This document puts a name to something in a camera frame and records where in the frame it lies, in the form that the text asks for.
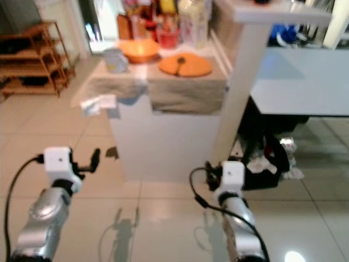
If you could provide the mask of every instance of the bottle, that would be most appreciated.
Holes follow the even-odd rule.
[[[204,0],[180,0],[180,33],[183,41],[197,49],[207,45],[208,17]]]

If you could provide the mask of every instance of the tile floor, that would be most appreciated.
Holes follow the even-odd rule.
[[[75,159],[87,164],[95,147],[104,156],[114,146],[106,114],[83,117],[69,106],[98,60],[78,65],[77,77],[60,99],[12,96],[0,105],[1,214],[10,179],[45,147],[69,145]],[[348,262],[349,121],[315,118],[293,136],[305,179],[246,194],[272,262],[285,261],[289,251],[306,262]],[[13,243],[47,183],[43,167],[36,164],[19,179],[10,213]],[[200,190],[212,199],[203,186]],[[1,237],[0,261],[3,245]],[[98,171],[74,196],[54,261],[222,262],[228,261],[225,247],[220,214],[200,208],[189,185],[125,182],[120,160],[102,157]]]

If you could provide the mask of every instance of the orange plate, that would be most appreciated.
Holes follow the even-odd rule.
[[[119,45],[130,63],[146,63],[158,57],[160,49],[151,39],[123,41]]]

